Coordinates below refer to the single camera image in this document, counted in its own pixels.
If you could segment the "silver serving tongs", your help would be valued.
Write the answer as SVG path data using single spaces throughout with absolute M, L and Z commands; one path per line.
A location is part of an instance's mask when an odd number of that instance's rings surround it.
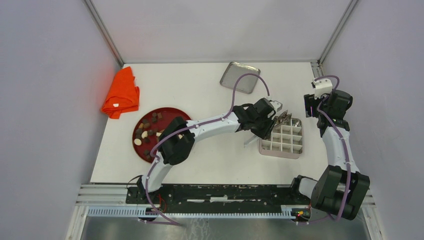
M 272 126 L 272 128 L 270 129 L 270 132 L 272 132 L 272 130 L 274 130 L 274 129 L 277 129 L 279 126 L 282 126 L 282 125 L 288 123 L 290 121 L 291 117 L 292 117 L 292 114 L 291 113 L 288 114 L 288 110 L 285 110 L 284 112 L 282 112 L 278 117 L 275 118 L 275 123 Z M 243 143 L 243 147 L 246 148 L 248 145 L 256 142 L 259 139 L 260 139 L 259 136 L 254 135 Z

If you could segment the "pink tin box with dividers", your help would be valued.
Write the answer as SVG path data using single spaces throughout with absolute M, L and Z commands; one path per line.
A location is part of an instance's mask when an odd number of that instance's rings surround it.
M 261 139 L 258 151 L 263 156 L 298 159 L 304 150 L 302 122 L 298 118 L 279 123 L 268 139 Z

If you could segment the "red round plate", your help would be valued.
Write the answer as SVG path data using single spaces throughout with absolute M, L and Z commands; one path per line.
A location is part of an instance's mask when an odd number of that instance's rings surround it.
M 163 130 L 177 117 L 182 117 L 185 121 L 191 119 L 180 109 L 161 107 L 149 111 L 135 124 L 131 138 L 132 146 L 143 161 L 147 163 L 153 161 L 150 151 L 160 141 Z

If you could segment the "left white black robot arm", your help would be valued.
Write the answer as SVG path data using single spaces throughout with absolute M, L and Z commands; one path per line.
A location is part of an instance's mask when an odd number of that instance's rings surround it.
M 250 131 L 263 140 L 270 137 L 282 106 L 276 100 L 261 98 L 256 103 L 232 105 L 228 113 L 203 120 L 174 118 L 150 151 L 152 163 L 137 181 L 137 196 L 145 204 L 153 203 L 171 168 L 184 162 L 202 140 L 240 131 Z

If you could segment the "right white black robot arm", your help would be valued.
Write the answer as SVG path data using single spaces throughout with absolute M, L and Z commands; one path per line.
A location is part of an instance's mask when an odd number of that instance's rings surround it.
M 370 178 L 356 166 L 349 143 L 350 126 L 344 120 L 354 98 L 344 91 L 332 90 L 320 97 L 306 94 L 303 99 L 306 117 L 318 119 L 328 166 L 319 180 L 302 175 L 294 178 L 289 199 L 302 204 L 309 198 L 312 208 L 336 220 L 353 220 L 370 187 Z

